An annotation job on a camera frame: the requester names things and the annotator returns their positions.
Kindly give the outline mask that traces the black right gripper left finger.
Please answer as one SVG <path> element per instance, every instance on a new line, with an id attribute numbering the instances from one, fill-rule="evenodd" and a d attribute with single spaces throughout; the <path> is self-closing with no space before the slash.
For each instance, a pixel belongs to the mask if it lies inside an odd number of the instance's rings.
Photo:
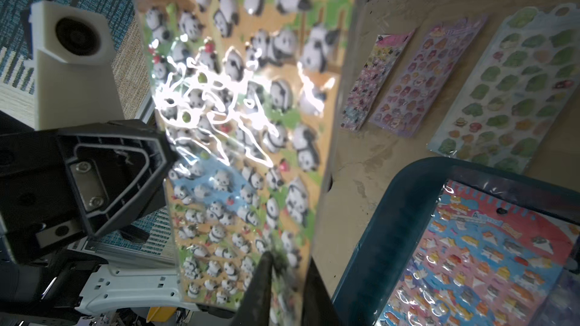
<path id="1" fill-rule="evenodd" d="M 273 260 L 273 255 L 269 251 L 262 254 L 243 301 L 231 320 L 231 326 L 270 324 Z"/>

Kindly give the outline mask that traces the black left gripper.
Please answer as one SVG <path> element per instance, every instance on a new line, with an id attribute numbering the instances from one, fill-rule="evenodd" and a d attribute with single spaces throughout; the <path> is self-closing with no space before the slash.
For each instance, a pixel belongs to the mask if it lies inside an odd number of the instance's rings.
<path id="1" fill-rule="evenodd" d="M 158 210 L 176 159 L 140 120 L 2 136 L 1 258 L 30 264 Z"/>

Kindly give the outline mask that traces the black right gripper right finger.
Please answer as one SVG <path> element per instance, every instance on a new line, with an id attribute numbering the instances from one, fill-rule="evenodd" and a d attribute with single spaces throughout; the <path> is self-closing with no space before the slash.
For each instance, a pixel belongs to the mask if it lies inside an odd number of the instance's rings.
<path id="1" fill-rule="evenodd" d="M 340 319 L 326 290 L 314 258 L 310 261 L 304 290 L 303 325 L 340 325 Z"/>

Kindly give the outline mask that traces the teal plastic storage box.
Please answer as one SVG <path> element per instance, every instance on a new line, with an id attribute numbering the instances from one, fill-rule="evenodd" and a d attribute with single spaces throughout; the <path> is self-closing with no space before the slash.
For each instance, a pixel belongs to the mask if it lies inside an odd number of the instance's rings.
<path id="1" fill-rule="evenodd" d="M 411 163 L 392 179 L 338 282 L 344 325 L 371 325 L 385 306 L 448 180 L 523 208 L 579 222 L 579 194 L 523 175 L 444 157 Z"/>

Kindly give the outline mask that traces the panda sticker sheet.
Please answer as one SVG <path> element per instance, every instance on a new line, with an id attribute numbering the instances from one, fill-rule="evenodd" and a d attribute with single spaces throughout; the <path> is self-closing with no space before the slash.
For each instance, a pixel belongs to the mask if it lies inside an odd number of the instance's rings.
<path id="1" fill-rule="evenodd" d="M 185 301 L 297 324 L 362 0 L 134 0 Z"/>

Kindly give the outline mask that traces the purple sticker sheet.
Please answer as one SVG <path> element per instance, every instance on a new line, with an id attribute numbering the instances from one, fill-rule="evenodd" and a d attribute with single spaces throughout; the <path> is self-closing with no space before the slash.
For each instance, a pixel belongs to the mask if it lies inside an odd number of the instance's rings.
<path id="1" fill-rule="evenodd" d="M 431 27 L 370 122 L 397 136 L 412 137 L 487 19 L 481 14 Z"/>

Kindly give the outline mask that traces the pink cat sticker sheet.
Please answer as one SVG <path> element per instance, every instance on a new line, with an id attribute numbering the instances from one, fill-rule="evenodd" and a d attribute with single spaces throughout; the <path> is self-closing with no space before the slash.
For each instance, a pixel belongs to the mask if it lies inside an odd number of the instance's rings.
<path id="1" fill-rule="evenodd" d="M 363 65 L 342 110 L 341 129 L 359 131 L 370 114 L 382 86 L 415 30 L 400 35 L 381 34 Z"/>

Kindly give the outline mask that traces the green dinosaur sticker sheet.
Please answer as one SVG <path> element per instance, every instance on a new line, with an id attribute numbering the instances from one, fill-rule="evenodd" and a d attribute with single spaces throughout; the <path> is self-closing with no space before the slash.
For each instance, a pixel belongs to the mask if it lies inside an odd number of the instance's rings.
<path id="1" fill-rule="evenodd" d="M 427 144 L 438 155 L 523 173 L 579 84 L 579 6 L 506 17 Z"/>

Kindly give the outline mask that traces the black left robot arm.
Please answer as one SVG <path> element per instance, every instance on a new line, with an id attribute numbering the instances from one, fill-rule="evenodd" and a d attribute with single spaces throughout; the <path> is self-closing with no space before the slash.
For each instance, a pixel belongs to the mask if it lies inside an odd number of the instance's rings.
<path id="1" fill-rule="evenodd" d="M 148 235 L 136 220 L 165 203 L 175 154 L 139 120 L 95 123 L 1 137 L 1 314 L 73 325 L 115 309 L 183 307 L 173 269 L 127 268 L 73 251 L 84 238 Z"/>

